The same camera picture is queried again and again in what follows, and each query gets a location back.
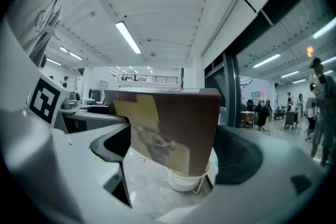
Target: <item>cap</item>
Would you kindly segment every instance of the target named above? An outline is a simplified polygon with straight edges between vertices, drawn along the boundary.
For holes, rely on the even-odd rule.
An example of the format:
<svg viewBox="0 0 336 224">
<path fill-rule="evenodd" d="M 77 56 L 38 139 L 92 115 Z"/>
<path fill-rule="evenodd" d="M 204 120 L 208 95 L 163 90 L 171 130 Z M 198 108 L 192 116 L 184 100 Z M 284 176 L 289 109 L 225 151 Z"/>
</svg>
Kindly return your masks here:
<svg viewBox="0 0 336 224">
<path fill-rule="evenodd" d="M 321 59 L 320 58 L 314 58 L 309 67 L 310 68 L 315 68 L 320 63 L 321 63 Z"/>
</svg>

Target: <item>gray shirt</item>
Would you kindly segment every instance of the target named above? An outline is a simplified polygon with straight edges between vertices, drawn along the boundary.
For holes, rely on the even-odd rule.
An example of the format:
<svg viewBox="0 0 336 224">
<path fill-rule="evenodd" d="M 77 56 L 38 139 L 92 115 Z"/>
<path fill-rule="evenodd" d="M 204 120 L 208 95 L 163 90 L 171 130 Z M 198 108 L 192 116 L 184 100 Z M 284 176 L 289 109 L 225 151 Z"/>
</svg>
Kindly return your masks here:
<svg viewBox="0 0 336 224">
<path fill-rule="evenodd" d="M 325 76 L 327 82 L 321 84 L 320 81 L 316 83 L 316 98 L 317 102 L 321 102 L 327 98 L 336 96 L 336 84 L 331 76 Z M 318 120 L 321 121 L 336 121 L 336 105 L 323 105 L 320 107 L 320 114 Z"/>
<path fill-rule="evenodd" d="M 61 5 L 62 0 L 14 0 L 6 14 L 14 35 L 37 67 L 51 38 L 45 28 L 57 27 Z"/>
</svg>

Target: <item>white bucket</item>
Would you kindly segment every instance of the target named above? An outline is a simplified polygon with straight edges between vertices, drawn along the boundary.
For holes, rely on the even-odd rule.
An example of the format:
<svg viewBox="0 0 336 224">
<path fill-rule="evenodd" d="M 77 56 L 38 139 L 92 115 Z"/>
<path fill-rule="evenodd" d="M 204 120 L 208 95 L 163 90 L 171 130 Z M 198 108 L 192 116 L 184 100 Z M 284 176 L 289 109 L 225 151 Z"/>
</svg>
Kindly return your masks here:
<svg viewBox="0 0 336 224">
<path fill-rule="evenodd" d="M 190 191 L 197 187 L 199 180 L 205 176 L 210 168 L 210 162 L 206 165 L 205 173 L 202 176 L 192 177 L 192 176 L 180 176 L 178 172 L 167 169 L 168 171 L 168 183 L 169 185 L 178 191 Z"/>
</svg>

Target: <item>gray floor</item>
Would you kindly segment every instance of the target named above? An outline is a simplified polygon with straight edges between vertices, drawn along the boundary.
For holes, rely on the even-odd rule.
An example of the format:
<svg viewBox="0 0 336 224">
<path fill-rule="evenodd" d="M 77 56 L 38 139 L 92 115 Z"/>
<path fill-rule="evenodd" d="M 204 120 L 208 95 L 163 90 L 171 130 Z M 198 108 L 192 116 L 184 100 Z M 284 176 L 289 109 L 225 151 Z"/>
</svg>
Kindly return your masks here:
<svg viewBox="0 0 336 224">
<path fill-rule="evenodd" d="M 309 155 L 311 143 L 304 140 L 307 119 L 303 119 L 294 130 L 284 130 L 284 124 L 284 120 L 268 122 L 265 131 L 260 132 L 260 135 L 271 134 L 275 139 L 291 141 Z M 246 130 L 258 132 L 256 125 Z M 316 154 L 317 165 L 321 151 L 319 147 Z M 176 208 L 199 204 L 210 192 L 207 184 L 203 184 L 198 195 L 191 191 L 175 191 L 167 182 L 167 171 L 163 166 L 146 159 L 131 148 L 124 159 L 124 170 L 133 209 L 151 219 L 157 219 Z"/>
</svg>

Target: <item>printed image on box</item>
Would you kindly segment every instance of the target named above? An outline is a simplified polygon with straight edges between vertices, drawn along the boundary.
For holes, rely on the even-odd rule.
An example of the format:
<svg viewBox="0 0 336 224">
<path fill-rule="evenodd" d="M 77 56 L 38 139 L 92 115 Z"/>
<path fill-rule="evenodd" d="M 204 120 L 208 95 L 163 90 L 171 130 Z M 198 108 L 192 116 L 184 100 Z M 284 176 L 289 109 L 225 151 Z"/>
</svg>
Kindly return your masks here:
<svg viewBox="0 0 336 224">
<path fill-rule="evenodd" d="M 217 90 L 133 88 L 105 96 L 113 114 L 129 119 L 134 150 L 181 175 L 204 173 L 218 121 Z"/>
</svg>

